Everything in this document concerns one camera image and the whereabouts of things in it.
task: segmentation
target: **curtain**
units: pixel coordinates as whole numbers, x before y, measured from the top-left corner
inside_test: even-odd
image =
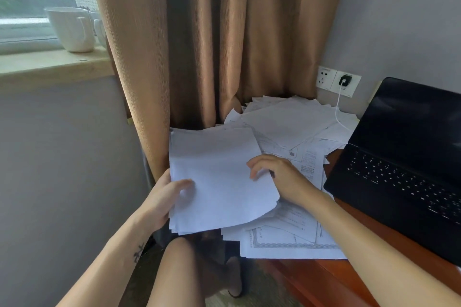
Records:
[[[316,96],[339,0],[97,0],[157,179],[169,127],[222,122],[252,96]]]

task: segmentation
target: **laptop screen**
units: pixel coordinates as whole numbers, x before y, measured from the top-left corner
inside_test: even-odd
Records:
[[[386,78],[349,143],[461,188],[461,94]]]

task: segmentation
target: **black laptop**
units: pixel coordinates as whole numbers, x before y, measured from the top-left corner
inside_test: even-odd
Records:
[[[461,266],[461,94],[384,79],[325,189]]]

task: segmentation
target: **laptop keyboard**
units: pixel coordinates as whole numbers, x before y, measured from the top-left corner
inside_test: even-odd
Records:
[[[431,181],[360,150],[354,150],[347,170],[370,182],[394,188],[429,211],[461,225],[461,197]]]

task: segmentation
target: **wooden desk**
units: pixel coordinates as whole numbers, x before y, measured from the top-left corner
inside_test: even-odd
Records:
[[[341,150],[331,153],[325,165],[330,174]],[[418,266],[461,295],[461,272],[457,267],[404,235],[336,200],[349,214],[386,240]],[[258,260],[258,263],[305,306],[378,306],[347,260]]]

